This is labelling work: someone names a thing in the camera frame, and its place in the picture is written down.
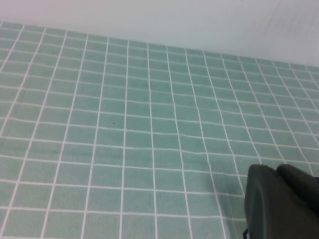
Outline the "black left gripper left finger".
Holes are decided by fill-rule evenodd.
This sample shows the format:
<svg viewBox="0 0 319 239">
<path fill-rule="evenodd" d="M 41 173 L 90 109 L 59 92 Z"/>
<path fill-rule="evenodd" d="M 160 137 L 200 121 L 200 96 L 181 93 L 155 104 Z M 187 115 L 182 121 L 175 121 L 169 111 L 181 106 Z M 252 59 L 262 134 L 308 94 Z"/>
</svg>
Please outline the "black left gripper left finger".
<svg viewBox="0 0 319 239">
<path fill-rule="evenodd" d="M 279 177 L 277 169 L 249 167 L 245 193 L 247 239 L 317 239 L 319 219 L 277 217 Z"/>
</svg>

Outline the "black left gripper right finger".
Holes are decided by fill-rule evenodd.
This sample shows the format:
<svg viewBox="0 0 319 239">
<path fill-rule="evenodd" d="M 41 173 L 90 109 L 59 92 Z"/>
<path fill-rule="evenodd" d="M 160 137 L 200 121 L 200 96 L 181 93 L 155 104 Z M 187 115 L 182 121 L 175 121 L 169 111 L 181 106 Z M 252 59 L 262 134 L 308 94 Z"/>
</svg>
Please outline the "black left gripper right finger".
<svg viewBox="0 0 319 239">
<path fill-rule="evenodd" d="M 277 167 L 279 219 L 319 218 L 319 179 L 289 164 Z"/>
</svg>

